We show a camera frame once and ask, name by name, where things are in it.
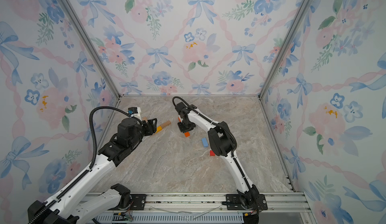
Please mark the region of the plain wooden block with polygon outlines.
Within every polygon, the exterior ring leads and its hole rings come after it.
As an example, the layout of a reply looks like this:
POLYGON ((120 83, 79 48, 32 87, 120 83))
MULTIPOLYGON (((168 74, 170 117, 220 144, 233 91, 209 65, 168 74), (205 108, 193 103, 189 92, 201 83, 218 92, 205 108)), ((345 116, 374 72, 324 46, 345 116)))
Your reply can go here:
POLYGON ((165 127, 171 125, 171 121, 166 121, 164 123, 162 123, 160 126, 164 129, 165 127))

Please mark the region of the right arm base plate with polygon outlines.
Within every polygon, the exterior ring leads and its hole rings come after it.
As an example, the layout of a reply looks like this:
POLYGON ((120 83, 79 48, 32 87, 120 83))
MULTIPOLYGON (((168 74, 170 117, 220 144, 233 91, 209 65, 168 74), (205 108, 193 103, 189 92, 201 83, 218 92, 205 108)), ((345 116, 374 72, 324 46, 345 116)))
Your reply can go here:
POLYGON ((267 201, 265 195, 258 194, 248 196, 246 194, 227 194, 226 200, 222 205, 229 211, 267 211, 267 201))

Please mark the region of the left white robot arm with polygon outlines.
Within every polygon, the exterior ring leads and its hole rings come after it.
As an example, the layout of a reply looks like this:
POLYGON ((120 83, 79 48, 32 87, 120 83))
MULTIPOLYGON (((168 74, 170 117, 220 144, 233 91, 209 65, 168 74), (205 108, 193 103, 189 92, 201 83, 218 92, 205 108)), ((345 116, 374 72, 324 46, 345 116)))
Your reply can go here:
POLYGON ((83 198, 109 172, 118 167, 142 142, 157 131, 157 119, 138 121, 126 118, 117 132, 99 151, 90 167, 78 174, 58 193, 45 202, 35 201, 28 208, 30 224, 85 224, 113 208, 127 210, 133 203, 131 191, 115 184, 95 199, 81 203, 83 198))

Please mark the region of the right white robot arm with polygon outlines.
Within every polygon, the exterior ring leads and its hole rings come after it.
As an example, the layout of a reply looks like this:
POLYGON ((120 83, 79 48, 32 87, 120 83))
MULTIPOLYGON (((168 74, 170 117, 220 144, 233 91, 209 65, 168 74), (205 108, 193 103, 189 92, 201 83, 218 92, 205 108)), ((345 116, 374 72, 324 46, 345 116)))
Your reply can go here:
POLYGON ((236 153, 237 141, 225 122, 217 122, 197 109, 187 107, 179 111, 181 132, 200 127, 208 134, 209 146, 229 169, 235 183, 241 205, 246 210, 258 210, 259 191, 246 174, 236 153))

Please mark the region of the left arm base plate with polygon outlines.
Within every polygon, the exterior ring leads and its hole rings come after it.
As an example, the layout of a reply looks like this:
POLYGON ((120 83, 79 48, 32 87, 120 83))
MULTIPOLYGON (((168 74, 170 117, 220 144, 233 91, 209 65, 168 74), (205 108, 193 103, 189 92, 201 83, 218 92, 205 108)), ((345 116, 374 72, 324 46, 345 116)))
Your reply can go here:
POLYGON ((146 204, 146 194, 125 194, 120 198, 118 205, 109 209, 110 211, 143 211, 146 204))

